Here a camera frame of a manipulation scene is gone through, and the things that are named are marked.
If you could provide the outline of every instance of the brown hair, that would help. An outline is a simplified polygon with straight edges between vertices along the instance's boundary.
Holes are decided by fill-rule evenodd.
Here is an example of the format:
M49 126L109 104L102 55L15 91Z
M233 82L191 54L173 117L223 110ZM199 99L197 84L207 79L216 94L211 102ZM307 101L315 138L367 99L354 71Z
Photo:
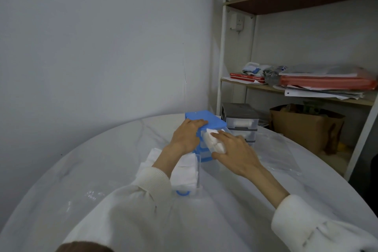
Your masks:
M74 241L71 243L64 243L58 247L55 252L114 252L110 248L86 241Z

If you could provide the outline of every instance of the sleeve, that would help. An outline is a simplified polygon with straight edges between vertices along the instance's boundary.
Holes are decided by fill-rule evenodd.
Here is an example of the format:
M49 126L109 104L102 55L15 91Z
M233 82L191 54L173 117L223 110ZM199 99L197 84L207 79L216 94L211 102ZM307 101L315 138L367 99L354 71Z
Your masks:
M63 243L89 241L114 251L159 251L171 192L165 173L145 168L132 184L104 198Z
M333 221L296 195L286 197L272 220L273 232L291 252L378 251L378 240L366 231Z

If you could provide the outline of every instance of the cardboard box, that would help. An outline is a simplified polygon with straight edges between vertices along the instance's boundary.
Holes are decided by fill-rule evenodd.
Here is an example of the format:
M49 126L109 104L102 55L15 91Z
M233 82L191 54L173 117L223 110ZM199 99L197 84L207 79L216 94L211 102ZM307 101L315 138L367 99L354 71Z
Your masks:
M345 116L303 105L281 105L270 109L271 128L314 154L335 154Z

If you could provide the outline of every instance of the blue lid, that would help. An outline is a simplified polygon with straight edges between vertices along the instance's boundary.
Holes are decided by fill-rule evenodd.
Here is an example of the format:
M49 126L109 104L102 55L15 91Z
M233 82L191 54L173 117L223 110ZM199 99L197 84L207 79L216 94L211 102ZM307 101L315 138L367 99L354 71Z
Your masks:
M199 128L198 131L203 131L206 129L216 130L216 129L221 129L227 126L227 123L225 121L222 121L213 113L206 110L185 113L185 118L190 119L190 120L204 119L205 121L209 122L207 125L204 125L203 127Z

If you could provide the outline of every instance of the person's left hand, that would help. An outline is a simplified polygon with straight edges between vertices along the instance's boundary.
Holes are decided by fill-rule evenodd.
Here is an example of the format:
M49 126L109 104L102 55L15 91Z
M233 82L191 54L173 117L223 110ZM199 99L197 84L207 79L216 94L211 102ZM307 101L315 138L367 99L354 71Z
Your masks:
M169 145L178 149L181 156L192 152L200 144L200 139L196 136L197 130L207 123L205 120L186 119L173 133Z

